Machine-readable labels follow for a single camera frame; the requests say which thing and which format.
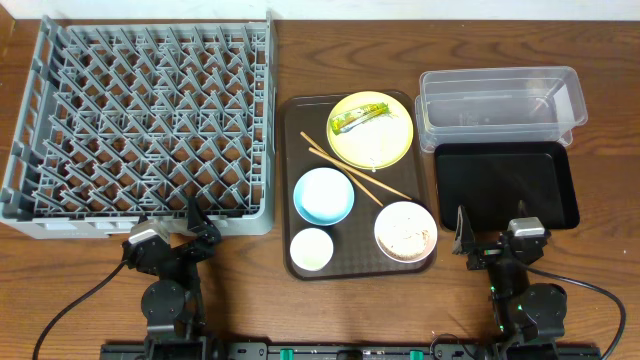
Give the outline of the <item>small white cup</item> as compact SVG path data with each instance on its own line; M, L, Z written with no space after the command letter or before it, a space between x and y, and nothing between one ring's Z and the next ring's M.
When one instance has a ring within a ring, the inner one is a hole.
M289 250L295 265L306 271L319 271L330 262L334 244L325 231L307 228L293 237Z

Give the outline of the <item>light blue bowl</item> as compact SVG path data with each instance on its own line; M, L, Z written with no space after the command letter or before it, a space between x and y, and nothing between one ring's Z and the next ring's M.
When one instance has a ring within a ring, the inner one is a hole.
M331 226L344 220L355 202L351 181L339 170L312 169L296 182L292 200L297 213L307 222Z

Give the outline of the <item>green snack wrapper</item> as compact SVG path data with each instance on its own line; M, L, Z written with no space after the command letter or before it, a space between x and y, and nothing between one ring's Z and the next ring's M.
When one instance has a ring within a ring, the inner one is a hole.
M331 116L329 126L335 135L347 133L355 127L368 122L378 116L388 114L389 106L386 103L370 103L354 109Z

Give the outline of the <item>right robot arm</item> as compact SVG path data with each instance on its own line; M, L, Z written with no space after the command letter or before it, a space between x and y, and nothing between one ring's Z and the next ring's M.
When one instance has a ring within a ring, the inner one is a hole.
M515 218L494 243L480 243L463 206L457 210L452 253L467 257L471 271L485 270L501 336L486 347L486 359L557 359L555 340L565 334L565 290L529 281L527 267L543 256L550 238L536 217Z

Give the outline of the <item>yellow plate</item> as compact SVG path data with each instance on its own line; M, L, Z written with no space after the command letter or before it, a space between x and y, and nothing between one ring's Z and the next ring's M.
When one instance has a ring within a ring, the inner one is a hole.
M336 135L327 124L326 135L332 151L344 163L375 172L392 166L404 157L413 141L414 125L409 111L399 100L374 91L346 96L333 107L329 116L370 103L385 103L389 113L340 135Z

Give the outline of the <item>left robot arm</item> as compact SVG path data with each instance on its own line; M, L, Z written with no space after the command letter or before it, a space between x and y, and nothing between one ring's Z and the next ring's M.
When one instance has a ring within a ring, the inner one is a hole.
M122 244L124 265L158 278L141 299L147 319L142 359L206 360L224 354L224 347L204 333L206 315L197 269L198 263L214 255L222 237L193 197L187 203L187 230L195 238L173 247L168 228L143 216Z

